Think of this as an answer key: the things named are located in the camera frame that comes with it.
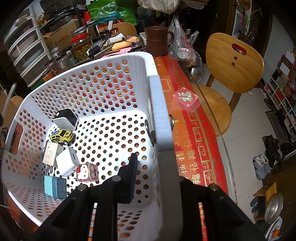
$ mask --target green shopping bag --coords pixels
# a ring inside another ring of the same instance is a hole
[[[133,1],[131,0],[98,0],[87,5],[87,9],[92,20],[118,12],[125,22],[130,22],[133,25],[138,24]]]

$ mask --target jar with red lid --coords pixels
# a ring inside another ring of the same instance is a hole
[[[83,61],[85,59],[89,59],[87,51],[89,48],[93,47],[91,37],[88,36],[86,30],[88,26],[85,25],[81,28],[78,28],[72,33],[72,48],[73,52],[76,55],[75,57],[79,61]]]

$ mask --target yellow toy car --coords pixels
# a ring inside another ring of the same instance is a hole
[[[73,133],[73,131],[59,130],[55,131],[51,135],[50,140],[53,143],[68,145],[68,143],[73,139],[74,135],[75,134]]]

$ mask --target red lid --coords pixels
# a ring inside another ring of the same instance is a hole
[[[73,37],[71,39],[71,43],[75,43],[75,42],[79,41],[80,39],[83,39],[83,38],[85,38],[87,36],[88,36],[87,33],[83,33],[83,34],[77,35],[77,36],[75,36],[75,37]]]

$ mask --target white plastic basket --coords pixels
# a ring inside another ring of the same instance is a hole
[[[178,240],[182,231],[181,194],[173,138],[163,90],[153,57],[128,53],[92,61],[44,83],[21,104],[9,130],[1,176],[9,195],[37,225],[62,200],[44,193],[46,165],[41,150],[58,129],[58,109],[79,117],[71,143],[81,163],[98,165],[101,184],[138,154],[135,198],[118,205],[118,239]],[[153,147],[146,132],[155,130]],[[15,155],[8,152],[14,130],[23,132]],[[58,168],[51,175],[59,176]],[[67,191],[80,183],[67,178]]]

